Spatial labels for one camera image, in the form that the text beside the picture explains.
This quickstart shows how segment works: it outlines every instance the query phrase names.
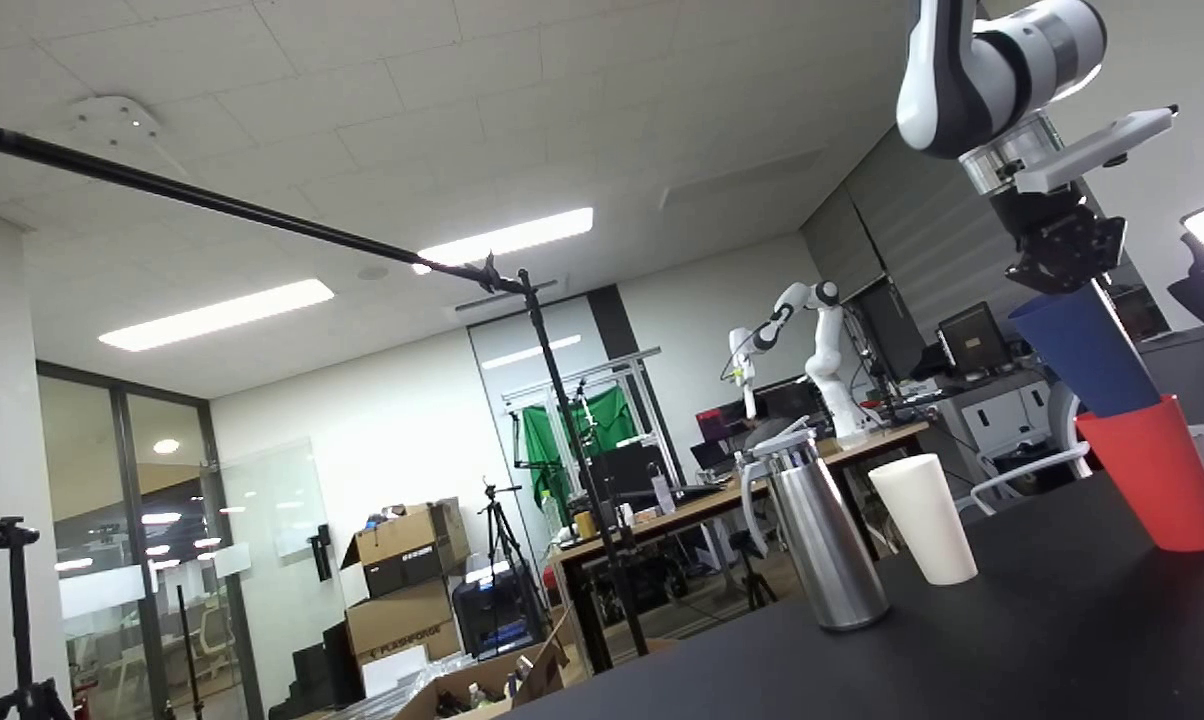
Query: glass wall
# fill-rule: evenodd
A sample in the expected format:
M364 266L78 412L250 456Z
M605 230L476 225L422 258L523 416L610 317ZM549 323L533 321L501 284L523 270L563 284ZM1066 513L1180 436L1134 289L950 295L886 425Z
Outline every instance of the glass wall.
M92 720L152 716L111 391L42 376L40 404L73 692Z
M261 716L209 404L63 367L40 371L40 404L75 702Z
M224 466L233 541L241 549L241 590L250 627L250 655L265 708L299 708L293 689L309 684L304 655L322 642L322 630L342 623L341 549L322 549L326 576L315 566L311 537L326 525L321 466L309 441L241 453Z
M172 716L246 716L212 458L194 404L127 394L141 530L146 549Z

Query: cardboard box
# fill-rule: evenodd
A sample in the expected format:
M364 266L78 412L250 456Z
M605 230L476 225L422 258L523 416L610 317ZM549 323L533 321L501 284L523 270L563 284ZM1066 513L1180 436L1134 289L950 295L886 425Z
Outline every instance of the cardboard box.
M533 658L528 679L519 684L515 695L502 695L509 676L515 671L519 655ZM418 689L400 712L394 720L434 720L434 701L449 695L467 695L467 689L480 684L487 695L502 695L502 701L485 701L471 712L461 712L461 720L501 720L519 702L533 702L549 692L558 689L558 642L535 642L523 652L509 652L509 655L493 655L480 658L471 666L461 666L453 676L431 679L426 689Z
M368 655L354 655L359 664L371 664L371 658L381 658L381 655L393 655L393 652L405 652L405 646L410 646L410 642L418 642L422 652L426 652L426 658L442 658L442 655L454 655L454 652L465 652L465 642L461 642L461 634L454 634L454 623L434 623L434 627L422 627L422 630L415 630L415 634L405 634L405 639L394 639L394 642L385 642L385 646L374 646L374 652L368 652Z
M348 607L353 655L374 655L400 646L431 627L449 623L442 581L415 583L381 600Z
M385 564L394 556L408 556L415 549L434 549L442 573L461 566L467 559L467 530L454 500L434 505L405 505L405 516L385 518L368 530L354 530L342 566L348 564Z

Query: black pole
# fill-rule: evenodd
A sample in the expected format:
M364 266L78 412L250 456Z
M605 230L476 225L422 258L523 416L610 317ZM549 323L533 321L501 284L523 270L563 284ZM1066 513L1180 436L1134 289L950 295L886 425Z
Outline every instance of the black pole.
M7 528L7 600L10 600L10 658L15 658L15 692L21 708L35 708L35 679L33 679L33 617L29 617L29 553L40 530Z
M633 630L635 652L647 655L642 627L639 627L639 617L635 617L635 603L633 603L627 566L624 566L619 553L617 553L610 541L607 541L605 513L601 513L594 470L592 470L592 458L586 458L586 453L585 453L585 445L580 445L580 431L577 431L577 425L571 425L571 412L568 412L568 391L563 391L558 364L555 364L555 351L551 351L551 340L549 340L543 303L539 303L539 295L535 295L528 270L519 270L519 284L523 284L523 303L528 303L528 321L533 321L535 343L539 343L539 351L543 351L543 361L549 361L549 376L551 376L555 404L563 409L563 412L558 412L558 416L563 416L563 436L568 436L568 446L571 446L577 476L580 476L580 482L585 482L586 507L592 507L594 528L601 528L601 549L605 549L607 573L610 573L610 581L617 581L617 600L619 600L619 607L624 607L624 617L627 617L627 630Z
M234 194L224 194L224 193L209 193L209 189L181 183L181 179L167 179L167 175L157 175L157 172L111 162L104 155L87 155L87 153L75 153L75 147L63 147L63 145L42 145L42 140L10 131L10 126L0 126L0 153L21 155L21 160L35 160L35 162L47 162L47 169L63 169L63 172L75 172L75 175L92 175L92 179L104 179L104 183L141 189L141 193L167 194L167 199L181 199L181 202L212 207L212 212L241 214L241 218L250 218L250 225L299 230L299 234L311 234L311 239L322 239L322 244L385 257L385 258L394 258L394 262L422 262L440 274L461 274L461 278L471 278L487 290L523 290L519 284L502 278L493 266L434 262L434 258L415 257L410 247L381 244L371 234L354 234L354 230L342 230L342 226L332 226L332 225L315 225L315 218L288 214L288 212L277 212L277 207L265 207L265 202L246 202L246 199L234 199Z
M181 630L183 630L183 658L188 658L188 679L193 679L193 708L194 708L194 720L205 716L205 702L200 702L200 679L194 679L194 655L193 655L193 623L188 623L188 595L183 588L177 583L177 618L181 618Z

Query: camera tripod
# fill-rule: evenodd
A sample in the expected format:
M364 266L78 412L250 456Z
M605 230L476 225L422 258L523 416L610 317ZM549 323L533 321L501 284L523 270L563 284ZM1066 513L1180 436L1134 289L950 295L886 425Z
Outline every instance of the camera tripod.
M73 720L51 679L33 679L33 618L29 618L29 556L40 530L21 528L21 516L0 516L0 549L7 549L7 600L10 600L10 646L15 646L15 692L0 695L0 720Z
M511 581L515 581L515 590L519 590L519 603L523 603L523 612L528 612L528 627L533 627L533 639L543 639L543 600L535 595L535 583L533 583L533 566L528 566L528 559L523 559L523 549L519 549L519 541L515 541L515 530L511 530L511 525L509 525L509 513L502 513L502 505L496 500L496 482L485 482L485 549L487 549L487 566L496 566L496 553L502 553L502 559L509 559L509 573L511 573Z

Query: glass door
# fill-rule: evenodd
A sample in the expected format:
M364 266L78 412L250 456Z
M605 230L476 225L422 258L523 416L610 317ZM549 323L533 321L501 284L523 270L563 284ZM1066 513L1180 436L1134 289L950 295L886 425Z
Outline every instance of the glass door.
M40 409L73 702L87 720L152 716L142 559L133 556L111 391L40 376Z
M146 549L162 695L172 716L246 716L241 595L217 559L229 549L194 404L127 394L141 530Z

